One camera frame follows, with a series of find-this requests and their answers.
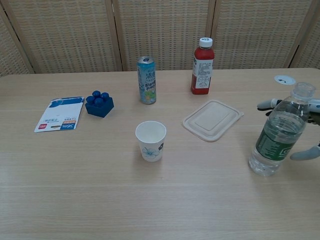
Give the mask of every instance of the red juice bottle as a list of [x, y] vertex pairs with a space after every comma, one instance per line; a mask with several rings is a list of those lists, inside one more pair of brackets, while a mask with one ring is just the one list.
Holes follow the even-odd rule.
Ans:
[[208, 94], [215, 53], [212, 49], [213, 40], [202, 37], [199, 47], [194, 51], [191, 92], [193, 94]]

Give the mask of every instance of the wooden table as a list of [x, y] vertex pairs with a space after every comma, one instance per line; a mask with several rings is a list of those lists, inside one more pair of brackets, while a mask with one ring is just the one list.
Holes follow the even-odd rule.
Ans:
[[[290, 75], [320, 89], [320, 70], [215, 70], [192, 95], [190, 70], [157, 71], [157, 102], [139, 102], [136, 72], [11, 75], [0, 79], [1, 240], [315, 240], [320, 159], [287, 159], [271, 177], [248, 157], [266, 121], [257, 103], [284, 98]], [[34, 133], [50, 100], [108, 91], [106, 118], [82, 108], [76, 130]], [[181, 121], [208, 100], [244, 112], [217, 142]], [[135, 128], [167, 127], [161, 161], [142, 159]], [[309, 124], [292, 152], [319, 142]]]

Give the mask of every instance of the plastic bottle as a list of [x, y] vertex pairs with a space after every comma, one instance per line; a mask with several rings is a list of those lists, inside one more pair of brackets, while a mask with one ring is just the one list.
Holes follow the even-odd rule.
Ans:
[[306, 126], [309, 116], [308, 101], [316, 88], [299, 82], [291, 96], [280, 102], [268, 117], [249, 159], [252, 170], [271, 176], [280, 168]]
[[199, 47], [194, 51], [191, 91], [193, 94], [208, 94], [213, 71], [215, 53], [212, 49], [213, 40], [202, 37]]

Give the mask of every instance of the woven room divider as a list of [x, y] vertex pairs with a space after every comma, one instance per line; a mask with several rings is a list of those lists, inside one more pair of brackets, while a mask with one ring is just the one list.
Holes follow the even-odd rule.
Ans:
[[0, 39], [0, 77], [33, 73], [33, 69], [1, 6]]
[[153, 56], [158, 70], [192, 69], [199, 38], [210, 36], [208, 12], [213, 14], [214, 5], [214, 0], [113, 0], [123, 69], [135, 71], [142, 56]]
[[311, 3], [216, 0], [211, 34], [215, 38], [214, 68], [287, 68]]
[[291, 67], [320, 69], [320, 2], [318, 2], [312, 24], [300, 43]]
[[111, 0], [1, 0], [36, 73], [121, 71]]

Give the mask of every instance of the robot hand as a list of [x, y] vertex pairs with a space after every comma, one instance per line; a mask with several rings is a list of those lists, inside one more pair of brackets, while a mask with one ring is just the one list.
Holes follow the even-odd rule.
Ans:
[[[271, 99], [268, 101], [263, 101], [257, 105], [259, 111], [267, 111], [265, 115], [269, 116], [272, 110], [278, 105], [282, 100], [281, 99]], [[312, 99], [309, 101], [310, 115], [308, 118], [308, 123], [318, 124], [320, 126], [320, 99]], [[313, 146], [309, 150], [295, 152], [290, 156], [291, 160], [310, 160], [315, 159], [320, 156], [320, 143]]]

